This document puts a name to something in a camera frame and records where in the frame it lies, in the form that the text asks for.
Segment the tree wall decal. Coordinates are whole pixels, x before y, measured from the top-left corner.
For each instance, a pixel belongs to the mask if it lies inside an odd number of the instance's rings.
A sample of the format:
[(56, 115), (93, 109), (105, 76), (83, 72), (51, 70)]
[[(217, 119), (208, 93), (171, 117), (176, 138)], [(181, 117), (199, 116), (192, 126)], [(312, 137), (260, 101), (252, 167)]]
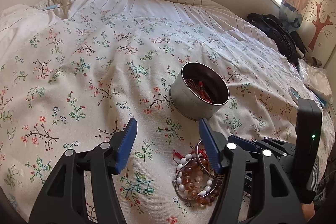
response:
[(333, 37), (331, 30), (326, 29), (328, 26), (335, 27), (335, 9), (327, 11), (328, 6), (331, 4), (335, 4), (334, 0), (312, 0), (310, 2), (305, 20), (312, 23), (315, 28), (314, 35), (308, 45), (308, 48), (312, 52), (316, 44), (319, 45), (317, 40), (321, 33), (323, 33), (327, 39)]

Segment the silver bangle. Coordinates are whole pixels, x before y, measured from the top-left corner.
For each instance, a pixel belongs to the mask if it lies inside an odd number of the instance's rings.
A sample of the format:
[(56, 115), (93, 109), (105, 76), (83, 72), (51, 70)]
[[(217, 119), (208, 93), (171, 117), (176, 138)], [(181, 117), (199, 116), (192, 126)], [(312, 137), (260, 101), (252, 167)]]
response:
[(193, 152), (180, 156), (172, 184), (183, 200), (212, 203), (219, 195), (224, 176), (210, 167), (209, 157), (201, 146), (199, 141)]

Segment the round silver metal tin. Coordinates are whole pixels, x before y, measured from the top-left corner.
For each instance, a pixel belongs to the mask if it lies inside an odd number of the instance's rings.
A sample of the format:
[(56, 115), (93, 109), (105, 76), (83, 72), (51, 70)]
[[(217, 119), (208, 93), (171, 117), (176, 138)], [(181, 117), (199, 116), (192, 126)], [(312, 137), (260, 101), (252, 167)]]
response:
[(191, 62), (183, 65), (169, 95), (182, 115), (198, 121), (217, 113), (228, 102), (230, 91), (216, 71), (204, 64)]

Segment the floral bed sheet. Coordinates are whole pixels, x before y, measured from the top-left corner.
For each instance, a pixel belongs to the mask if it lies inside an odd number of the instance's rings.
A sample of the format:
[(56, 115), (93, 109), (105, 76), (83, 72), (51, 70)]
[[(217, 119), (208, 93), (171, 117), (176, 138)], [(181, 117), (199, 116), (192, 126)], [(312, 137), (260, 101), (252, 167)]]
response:
[(214, 130), (295, 141), (289, 90), (313, 93), (260, 32), (216, 31), (94, 3), (60, 16), (25, 5), (1, 12), (1, 188), (19, 215), (29, 218), (67, 149), (93, 149), (135, 118), (127, 166), (114, 178), (126, 221), (207, 223), (213, 207), (181, 200), (172, 184), (173, 151), (187, 154), (199, 140), (197, 122), (169, 97), (190, 62), (228, 85), (227, 104), (210, 119)]

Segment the black jacket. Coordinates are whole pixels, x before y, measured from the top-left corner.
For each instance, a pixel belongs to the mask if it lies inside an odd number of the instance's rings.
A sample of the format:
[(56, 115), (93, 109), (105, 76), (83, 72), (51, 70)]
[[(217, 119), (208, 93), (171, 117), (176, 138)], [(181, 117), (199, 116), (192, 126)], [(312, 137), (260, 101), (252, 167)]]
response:
[(248, 22), (264, 32), (268, 38), (276, 43), (278, 51), (284, 55), (290, 63), (297, 65), (299, 59), (302, 59), (298, 51), (305, 56), (307, 49), (298, 33), (296, 31), (289, 32), (274, 15), (250, 13), (247, 19)]

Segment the round blue patterned lid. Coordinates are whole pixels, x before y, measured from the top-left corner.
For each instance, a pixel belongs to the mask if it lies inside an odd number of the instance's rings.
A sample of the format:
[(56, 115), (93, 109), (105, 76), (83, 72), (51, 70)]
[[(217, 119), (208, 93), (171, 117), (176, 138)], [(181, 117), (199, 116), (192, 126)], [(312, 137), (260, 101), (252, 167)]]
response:
[(299, 95), (298, 91), (295, 90), (295, 88), (293, 87), (289, 87), (288, 88), (288, 93), (291, 97), (291, 99), (295, 102), (295, 104), (298, 104), (298, 100), (301, 98), (301, 96)]

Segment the white striped duvet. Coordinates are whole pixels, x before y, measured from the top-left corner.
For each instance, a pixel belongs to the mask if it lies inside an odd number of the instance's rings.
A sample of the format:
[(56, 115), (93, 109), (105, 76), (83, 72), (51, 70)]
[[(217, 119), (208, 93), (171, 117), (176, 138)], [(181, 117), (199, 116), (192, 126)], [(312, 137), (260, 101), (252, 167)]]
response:
[(152, 16), (200, 24), (231, 37), (257, 40), (277, 49), (275, 42), (229, 9), (184, 5), (161, 0), (41, 0), (34, 5), (19, 3), (1, 10), (1, 55), (16, 50), (33, 35), (54, 23), (68, 19), (84, 6), (94, 3), (102, 11), (132, 17)]

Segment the white plastic bag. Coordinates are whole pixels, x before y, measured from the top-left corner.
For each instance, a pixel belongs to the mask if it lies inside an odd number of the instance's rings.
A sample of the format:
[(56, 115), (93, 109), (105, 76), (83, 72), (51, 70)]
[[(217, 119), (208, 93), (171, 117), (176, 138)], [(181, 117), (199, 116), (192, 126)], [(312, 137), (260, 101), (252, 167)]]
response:
[(333, 93), (325, 69), (313, 67), (303, 59), (299, 59), (298, 67), (306, 87), (327, 103), (333, 103)]

